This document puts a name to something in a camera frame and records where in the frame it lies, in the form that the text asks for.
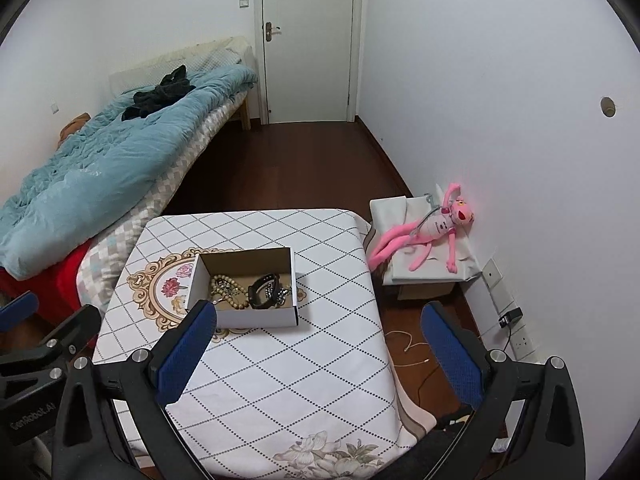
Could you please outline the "black clothing on bed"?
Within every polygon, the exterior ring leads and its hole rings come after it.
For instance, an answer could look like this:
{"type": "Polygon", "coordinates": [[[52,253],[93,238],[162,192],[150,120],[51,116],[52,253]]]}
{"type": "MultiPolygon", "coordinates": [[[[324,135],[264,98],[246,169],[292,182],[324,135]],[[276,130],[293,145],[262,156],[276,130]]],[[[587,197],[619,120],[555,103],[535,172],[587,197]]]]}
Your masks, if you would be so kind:
{"type": "Polygon", "coordinates": [[[148,117],[175,104],[193,89],[194,85],[186,76],[186,66],[180,65],[171,73],[163,76],[163,79],[153,90],[136,92],[132,105],[122,112],[122,121],[148,117]]]}

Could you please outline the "brown plush toy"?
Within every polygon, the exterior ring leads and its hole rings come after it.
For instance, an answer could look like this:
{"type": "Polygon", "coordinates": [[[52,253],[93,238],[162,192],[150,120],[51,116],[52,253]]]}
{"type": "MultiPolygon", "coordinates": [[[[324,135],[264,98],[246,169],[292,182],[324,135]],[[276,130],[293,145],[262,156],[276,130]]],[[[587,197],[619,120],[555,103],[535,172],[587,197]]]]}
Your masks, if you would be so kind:
{"type": "Polygon", "coordinates": [[[82,113],[65,125],[58,135],[58,148],[69,136],[79,131],[90,119],[91,116],[88,113],[82,113]]]}

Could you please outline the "pink panther plush toy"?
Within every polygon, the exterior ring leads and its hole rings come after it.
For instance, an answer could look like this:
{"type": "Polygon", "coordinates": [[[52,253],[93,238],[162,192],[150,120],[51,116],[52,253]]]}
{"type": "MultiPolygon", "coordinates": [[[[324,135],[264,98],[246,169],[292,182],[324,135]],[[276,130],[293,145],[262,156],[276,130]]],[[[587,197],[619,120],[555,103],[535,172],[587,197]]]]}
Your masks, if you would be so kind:
{"type": "Polygon", "coordinates": [[[368,257],[368,268],[375,271],[392,260],[401,249],[422,247],[423,252],[408,265],[409,272],[416,272],[431,255],[433,247],[443,238],[447,241],[448,255],[445,261],[449,273],[458,272],[457,238],[466,226],[474,221],[474,212],[461,196],[461,185],[450,183],[442,203],[420,220],[394,226],[386,231],[368,257]]]}

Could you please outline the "black smart watch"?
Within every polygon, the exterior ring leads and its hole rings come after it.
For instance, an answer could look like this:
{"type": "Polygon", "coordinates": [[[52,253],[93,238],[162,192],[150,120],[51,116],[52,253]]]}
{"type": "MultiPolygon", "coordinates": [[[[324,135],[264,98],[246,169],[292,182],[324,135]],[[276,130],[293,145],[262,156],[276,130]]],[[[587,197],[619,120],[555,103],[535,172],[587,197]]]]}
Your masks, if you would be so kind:
{"type": "Polygon", "coordinates": [[[281,289],[279,274],[270,273],[264,275],[248,286],[248,304],[255,310],[267,310],[277,307],[281,289]]]}

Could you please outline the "white wall sockets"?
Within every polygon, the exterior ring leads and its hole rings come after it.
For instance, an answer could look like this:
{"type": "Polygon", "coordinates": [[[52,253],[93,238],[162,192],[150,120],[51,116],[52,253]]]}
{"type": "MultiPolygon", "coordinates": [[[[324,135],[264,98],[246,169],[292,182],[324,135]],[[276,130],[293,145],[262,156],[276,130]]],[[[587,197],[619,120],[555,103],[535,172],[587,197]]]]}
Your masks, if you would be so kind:
{"type": "MultiPolygon", "coordinates": [[[[502,272],[498,269],[494,259],[489,259],[483,268],[483,280],[488,288],[491,302],[499,318],[504,312],[515,307],[520,307],[514,296],[511,294],[506,280],[503,277],[502,272]]],[[[515,324],[512,328],[502,328],[499,325],[499,330],[506,331],[506,345],[507,349],[510,349],[513,356],[518,361],[524,361],[527,358],[531,358],[535,352],[535,345],[533,339],[529,337],[525,322],[524,313],[523,317],[518,324],[515,324]]]]}

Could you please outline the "white patterned tablecloth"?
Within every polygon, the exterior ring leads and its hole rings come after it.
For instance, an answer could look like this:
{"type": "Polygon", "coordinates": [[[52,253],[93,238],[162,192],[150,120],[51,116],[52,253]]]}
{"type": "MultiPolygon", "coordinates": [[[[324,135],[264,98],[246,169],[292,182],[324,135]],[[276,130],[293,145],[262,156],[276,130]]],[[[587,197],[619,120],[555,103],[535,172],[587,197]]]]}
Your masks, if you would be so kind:
{"type": "Polygon", "coordinates": [[[435,423],[390,360],[363,250],[368,229],[341,209],[153,219],[118,280],[94,358],[121,361],[174,327],[201,252],[290,248],[298,325],[218,330],[168,415],[218,477],[367,479],[435,423]]]}

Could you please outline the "light blue duvet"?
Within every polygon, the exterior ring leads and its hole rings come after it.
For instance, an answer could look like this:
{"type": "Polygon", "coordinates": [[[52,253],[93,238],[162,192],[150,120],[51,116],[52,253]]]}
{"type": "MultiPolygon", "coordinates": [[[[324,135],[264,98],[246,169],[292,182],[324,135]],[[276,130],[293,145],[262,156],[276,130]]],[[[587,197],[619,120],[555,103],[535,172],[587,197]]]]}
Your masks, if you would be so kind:
{"type": "Polygon", "coordinates": [[[1,266],[24,281],[63,260],[142,200],[216,108],[254,86],[246,65],[190,76],[191,91],[145,118],[122,119],[114,99],[24,177],[1,208],[1,266]]]}

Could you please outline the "white cloth covered box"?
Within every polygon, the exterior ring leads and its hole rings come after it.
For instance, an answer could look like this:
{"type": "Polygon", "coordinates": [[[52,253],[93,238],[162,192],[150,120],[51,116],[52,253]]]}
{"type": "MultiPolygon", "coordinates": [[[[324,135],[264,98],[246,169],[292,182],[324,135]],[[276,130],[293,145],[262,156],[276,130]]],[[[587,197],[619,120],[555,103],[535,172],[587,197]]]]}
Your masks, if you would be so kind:
{"type": "Polygon", "coordinates": [[[474,212],[460,184],[434,196],[371,200],[370,211],[364,250],[369,271],[385,286],[451,287],[482,274],[469,242],[474,212]]]}

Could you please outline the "black charger plug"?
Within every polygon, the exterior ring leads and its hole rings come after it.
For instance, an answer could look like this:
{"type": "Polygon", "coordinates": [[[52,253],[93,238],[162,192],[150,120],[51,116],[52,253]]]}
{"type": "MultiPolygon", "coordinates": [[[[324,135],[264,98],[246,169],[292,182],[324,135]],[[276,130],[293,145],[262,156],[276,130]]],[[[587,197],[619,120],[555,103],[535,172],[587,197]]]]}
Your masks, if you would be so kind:
{"type": "Polygon", "coordinates": [[[522,317],[523,311],[520,307],[512,308],[501,315],[501,318],[499,318],[499,325],[502,328],[512,328],[515,324],[518,324],[518,322],[521,321],[522,317]]]}

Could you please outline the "white cardboard box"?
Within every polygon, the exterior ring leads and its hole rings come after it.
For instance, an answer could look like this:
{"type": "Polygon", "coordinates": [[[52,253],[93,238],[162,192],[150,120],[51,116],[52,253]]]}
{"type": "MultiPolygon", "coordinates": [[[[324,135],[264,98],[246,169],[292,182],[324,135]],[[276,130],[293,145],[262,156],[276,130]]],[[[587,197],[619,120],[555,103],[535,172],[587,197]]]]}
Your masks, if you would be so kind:
{"type": "Polygon", "coordinates": [[[203,252],[193,263],[186,307],[210,301],[221,330],[291,328],[299,324],[294,252],[289,247],[203,252]],[[277,307],[255,310],[247,299],[248,286],[264,275],[280,275],[277,307]]]}

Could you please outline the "white door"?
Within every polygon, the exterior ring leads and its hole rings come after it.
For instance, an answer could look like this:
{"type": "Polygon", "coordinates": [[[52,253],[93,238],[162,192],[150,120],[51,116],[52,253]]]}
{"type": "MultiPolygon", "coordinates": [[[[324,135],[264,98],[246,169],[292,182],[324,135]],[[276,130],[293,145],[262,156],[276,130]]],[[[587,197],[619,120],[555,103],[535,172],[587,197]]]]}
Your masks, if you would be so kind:
{"type": "Polygon", "coordinates": [[[362,0],[255,0],[265,125],[353,122],[362,0]]]}

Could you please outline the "red blanket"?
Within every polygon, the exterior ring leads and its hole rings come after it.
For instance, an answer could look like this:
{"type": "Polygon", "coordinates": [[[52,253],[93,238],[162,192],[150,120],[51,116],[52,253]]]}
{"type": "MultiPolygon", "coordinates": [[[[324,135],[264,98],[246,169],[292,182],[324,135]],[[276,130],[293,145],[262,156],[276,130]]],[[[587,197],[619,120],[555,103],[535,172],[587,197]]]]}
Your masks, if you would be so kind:
{"type": "Polygon", "coordinates": [[[1,269],[1,293],[8,298],[33,292],[39,302],[37,314],[51,325],[58,325],[80,309],[76,278],[82,259],[91,246],[91,240],[75,248],[65,259],[49,266],[25,281],[1,269]]]}

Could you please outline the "white pillow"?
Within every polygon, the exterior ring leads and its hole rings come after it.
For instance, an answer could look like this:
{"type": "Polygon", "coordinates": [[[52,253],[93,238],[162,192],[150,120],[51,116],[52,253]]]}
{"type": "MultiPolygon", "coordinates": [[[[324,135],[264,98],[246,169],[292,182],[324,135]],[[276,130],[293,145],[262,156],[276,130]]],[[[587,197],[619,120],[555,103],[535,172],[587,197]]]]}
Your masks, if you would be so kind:
{"type": "Polygon", "coordinates": [[[186,73],[192,76],[199,72],[210,72],[220,66],[244,64],[254,67],[253,48],[242,36],[222,38],[205,44],[185,47],[171,51],[156,58],[138,63],[108,76],[108,83],[113,96],[155,86],[163,76],[173,72],[181,65],[186,66],[186,73]]]}

